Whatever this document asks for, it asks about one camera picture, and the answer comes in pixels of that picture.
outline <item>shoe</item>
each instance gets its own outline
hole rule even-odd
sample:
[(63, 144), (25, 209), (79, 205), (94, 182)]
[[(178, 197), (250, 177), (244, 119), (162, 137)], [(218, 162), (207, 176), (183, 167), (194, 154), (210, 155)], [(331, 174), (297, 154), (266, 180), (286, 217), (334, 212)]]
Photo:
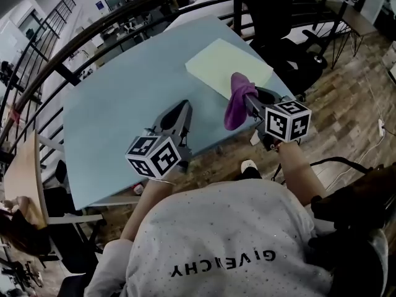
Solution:
[(243, 161), (241, 164), (241, 172), (243, 173), (246, 170), (246, 168), (248, 168), (248, 167), (253, 167), (253, 168), (257, 169), (256, 164), (252, 160), (246, 160), (246, 161)]

